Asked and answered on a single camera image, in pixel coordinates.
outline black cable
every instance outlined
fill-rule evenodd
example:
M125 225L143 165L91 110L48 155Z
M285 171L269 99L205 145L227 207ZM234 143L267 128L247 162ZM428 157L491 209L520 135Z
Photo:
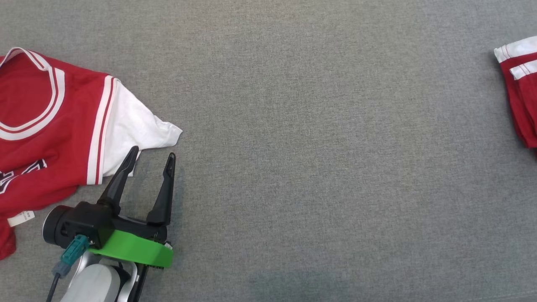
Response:
M48 291L47 302L52 301L52 296L54 295L54 291L56 290L56 285L58 285L58 279L60 279L60 274L56 273L56 275L54 275L52 285L50 286L50 290Z

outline red jersey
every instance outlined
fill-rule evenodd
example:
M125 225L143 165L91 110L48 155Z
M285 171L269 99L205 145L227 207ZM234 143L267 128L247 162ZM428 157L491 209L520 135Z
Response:
M0 60L2 259L15 250L14 235L7 218L21 211L39 210L59 202L73 194L79 185L102 182L107 133L112 138L123 137L121 133L114 134L114 131L121 130L107 131L107 127L113 127L109 123L112 108L121 110L116 107L128 103L130 107L134 104L141 108L139 111L143 114L150 111L110 75L22 48L13 48ZM133 129L137 127L134 125L135 118L130 122L129 116L123 116L124 112L118 114L119 117L112 119L117 119L118 123L130 123ZM143 115L137 111L127 111L128 114ZM180 129L150 115L152 117L147 118L151 120L149 123L166 124L167 134L173 134L168 135L171 136L167 138L168 143L149 144L146 148L174 145ZM138 142L120 141L114 144L130 148ZM117 159L107 165L119 164L125 154L126 151L119 150Z

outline white tag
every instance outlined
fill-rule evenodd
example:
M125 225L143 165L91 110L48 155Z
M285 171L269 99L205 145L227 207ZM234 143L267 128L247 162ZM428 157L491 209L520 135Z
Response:
M22 213L19 213L15 217L8 218L8 223L10 227L14 227L17 225L20 225L23 222L27 222L28 220L35 217L35 214L33 211L24 211Z

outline gray fabric surface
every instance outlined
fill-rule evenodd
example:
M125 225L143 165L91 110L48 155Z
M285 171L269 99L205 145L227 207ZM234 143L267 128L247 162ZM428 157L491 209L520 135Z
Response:
M0 52L110 73L185 131L142 153L122 201L143 218L177 154L176 255L143 301L535 301L537 162L492 49L536 35L536 15L532 0L2 0ZM45 299L51 208L16 228L1 300Z

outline jersey number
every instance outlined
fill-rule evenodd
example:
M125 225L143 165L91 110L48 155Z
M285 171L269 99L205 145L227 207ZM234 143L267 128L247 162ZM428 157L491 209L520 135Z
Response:
M34 162L33 164L29 165L28 168L26 168L22 173L22 174L26 174L26 173L29 173L33 170L41 170L41 169L44 169L47 167L47 163L45 162L45 160L38 160L36 162ZM15 179L18 175L15 175L15 172L14 171L11 171L11 172L7 172L7 173L2 173L2 171L0 171L0 194L4 193L5 190L8 188L8 185L9 183Z

